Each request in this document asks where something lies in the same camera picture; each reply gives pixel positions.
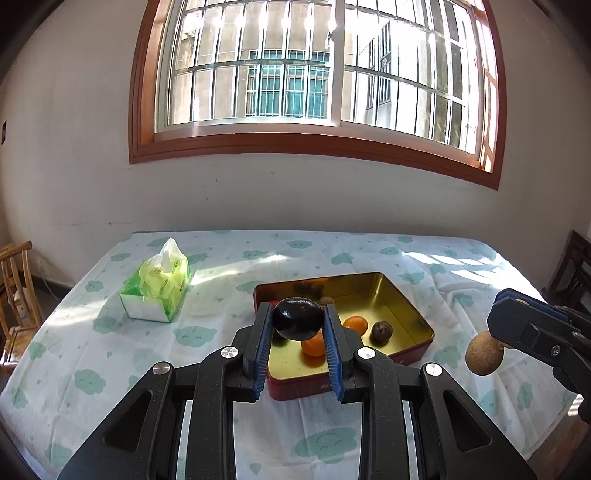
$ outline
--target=table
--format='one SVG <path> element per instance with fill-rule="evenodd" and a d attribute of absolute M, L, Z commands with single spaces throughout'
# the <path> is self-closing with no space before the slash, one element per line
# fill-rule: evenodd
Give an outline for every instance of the table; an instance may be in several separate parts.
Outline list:
<path fill-rule="evenodd" d="M 194 272 L 184 303 L 171 324 L 131 320 L 118 291 L 170 236 Z M 133 234 L 113 247 L 43 324 L 0 396 L 0 415 L 37 473 L 54 479 L 154 363 L 200 362 L 251 324 L 257 284 L 371 271 L 384 273 L 435 330 L 420 364 L 444 366 L 528 458 L 574 394 L 548 366 L 518 351 L 507 351 L 488 377 L 467 370 L 467 343 L 486 329 L 497 292 L 512 287 L 540 295 L 492 248 L 457 238 L 297 231 Z M 332 393 L 280 402 L 264 391 L 256 404 L 235 404 L 234 417 L 239 479 L 356 478 L 360 405 L 341 405 Z M 407 437 L 412 443 L 411 432 Z M 181 446 L 181 471 L 185 457 Z"/>

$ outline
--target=wooden chair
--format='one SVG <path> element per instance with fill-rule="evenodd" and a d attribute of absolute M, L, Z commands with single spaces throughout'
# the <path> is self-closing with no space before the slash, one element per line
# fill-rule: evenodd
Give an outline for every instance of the wooden chair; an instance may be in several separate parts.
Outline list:
<path fill-rule="evenodd" d="M 591 242 L 572 230 L 548 289 L 542 296 L 552 305 L 564 305 L 589 314 L 580 304 L 591 293 Z"/>
<path fill-rule="evenodd" d="M 12 374 L 27 346 L 43 323 L 41 308 L 35 295 L 33 279 L 29 269 L 27 252 L 32 247 L 32 243 L 28 241 L 19 245 L 9 244 L 0 250 L 0 270 L 4 281 L 2 294 L 0 295 L 0 323 L 6 338 L 2 358 L 0 359 L 0 368 L 8 375 Z M 19 255 L 26 291 L 22 286 L 17 264 Z M 11 309 L 18 326 L 8 324 L 4 312 L 5 305 Z"/>

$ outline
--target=metal screw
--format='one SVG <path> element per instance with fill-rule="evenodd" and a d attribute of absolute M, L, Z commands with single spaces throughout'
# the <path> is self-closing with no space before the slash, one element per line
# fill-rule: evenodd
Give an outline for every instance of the metal screw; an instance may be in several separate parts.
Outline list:
<path fill-rule="evenodd" d="M 437 364 L 427 364 L 425 365 L 425 372 L 434 377 L 438 377 L 443 373 L 443 368 Z"/>
<path fill-rule="evenodd" d="M 156 375 L 164 375 L 170 371 L 170 364 L 167 362 L 158 362 L 152 367 L 152 372 Z"/>
<path fill-rule="evenodd" d="M 238 355 L 238 348 L 235 346 L 225 346 L 220 352 L 224 358 L 234 358 Z"/>
<path fill-rule="evenodd" d="M 363 346 L 361 347 L 359 350 L 357 350 L 357 355 L 359 355 L 361 358 L 373 358 L 375 357 L 375 351 L 373 348 L 370 348 L 368 346 Z"/>

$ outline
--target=wall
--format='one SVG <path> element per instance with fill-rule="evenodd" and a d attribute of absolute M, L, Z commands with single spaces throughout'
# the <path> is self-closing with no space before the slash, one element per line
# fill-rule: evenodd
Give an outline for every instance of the wall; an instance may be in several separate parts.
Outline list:
<path fill-rule="evenodd" d="M 508 82 L 499 190 L 407 167 L 296 155 L 130 166 L 129 75 L 145 0 L 66 0 L 6 78 L 10 234 L 73 284 L 133 231 L 290 228 L 480 239 L 545 286 L 591 218 L 591 80 L 529 0 L 491 0 Z"/>
<path fill-rule="evenodd" d="M 5 96 L 6 89 L 7 89 L 8 82 L 3 82 L 0 84 L 0 109 L 2 105 L 2 99 Z M 2 128 L 2 124 L 4 120 L 0 121 L 0 129 Z M 0 145 L 0 163 L 2 162 L 2 146 Z M 2 182 L 0 181 L 0 197 L 2 197 Z M 10 243 L 10 233 L 8 232 L 8 225 L 6 223 L 6 215 L 4 214 L 4 205 L 0 202 L 0 247 Z"/>

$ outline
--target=brown fruit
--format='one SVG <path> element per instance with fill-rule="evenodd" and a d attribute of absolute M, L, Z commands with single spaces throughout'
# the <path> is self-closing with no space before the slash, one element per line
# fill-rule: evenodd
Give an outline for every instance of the brown fruit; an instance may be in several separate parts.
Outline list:
<path fill-rule="evenodd" d="M 377 322 L 371 327 L 369 339 L 377 346 L 384 346 L 390 340 L 392 332 L 392 325 L 388 322 Z"/>
<path fill-rule="evenodd" d="M 306 355 L 322 356 L 324 355 L 324 337 L 322 337 L 322 330 L 313 336 L 310 340 L 300 342 L 301 349 Z"/>
<path fill-rule="evenodd" d="M 468 344 L 466 365 L 476 375 L 490 375 L 503 361 L 504 347 L 490 332 L 481 332 Z"/>
<path fill-rule="evenodd" d="M 332 297 L 322 297 L 320 299 L 320 301 L 318 302 L 318 305 L 321 305 L 324 307 L 325 305 L 328 305 L 329 303 L 334 303 L 334 302 L 335 302 L 335 300 Z"/>
<path fill-rule="evenodd" d="M 368 331 L 368 321 L 359 316 L 349 317 L 343 322 L 343 327 L 355 330 L 359 336 L 362 336 Z"/>

